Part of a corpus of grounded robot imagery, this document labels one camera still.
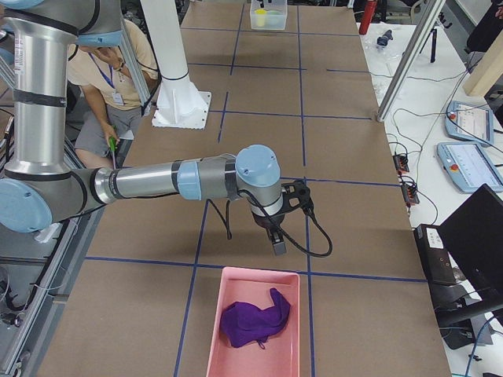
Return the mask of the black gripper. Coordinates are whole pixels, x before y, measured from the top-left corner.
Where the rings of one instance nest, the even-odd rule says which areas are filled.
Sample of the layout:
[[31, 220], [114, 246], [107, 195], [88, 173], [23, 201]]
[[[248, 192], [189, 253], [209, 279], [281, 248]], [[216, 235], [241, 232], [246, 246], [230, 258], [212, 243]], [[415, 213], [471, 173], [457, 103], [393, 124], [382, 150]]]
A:
[[307, 216], [313, 214], [313, 200], [310, 189], [303, 180], [295, 180], [281, 184], [280, 199], [268, 207], [258, 206], [251, 201], [252, 216], [255, 223], [269, 232], [274, 254], [283, 255], [287, 252], [285, 240], [281, 231], [281, 223], [286, 214], [301, 209]]

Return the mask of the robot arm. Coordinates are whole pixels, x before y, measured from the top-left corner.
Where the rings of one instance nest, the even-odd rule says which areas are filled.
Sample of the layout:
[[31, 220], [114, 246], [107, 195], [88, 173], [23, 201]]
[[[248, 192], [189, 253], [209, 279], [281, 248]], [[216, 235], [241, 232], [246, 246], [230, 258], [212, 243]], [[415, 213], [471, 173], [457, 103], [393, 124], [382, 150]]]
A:
[[15, 35], [15, 148], [1, 180], [1, 223], [34, 232], [118, 199], [179, 194], [245, 198], [276, 254], [281, 227], [297, 209], [314, 216], [301, 181], [281, 183], [274, 152], [118, 168], [115, 147], [133, 137], [152, 95], [155, 126], [201, 129], [211, 101], [189, 77], [176, 5], [143, 1], [147, 30], [123, 18], [117, 1], [5, 1]]

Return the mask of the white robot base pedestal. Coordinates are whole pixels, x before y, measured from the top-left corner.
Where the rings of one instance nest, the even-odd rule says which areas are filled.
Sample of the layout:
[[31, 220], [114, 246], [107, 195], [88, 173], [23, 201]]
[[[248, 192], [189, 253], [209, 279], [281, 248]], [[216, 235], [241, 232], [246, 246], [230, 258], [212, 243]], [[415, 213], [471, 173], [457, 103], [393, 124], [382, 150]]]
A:
[[144, 0], [141, 7], [161, 76], [152, 124], [202, 130], [211, 93], [199, 91], [189, 77], [175, 2]]

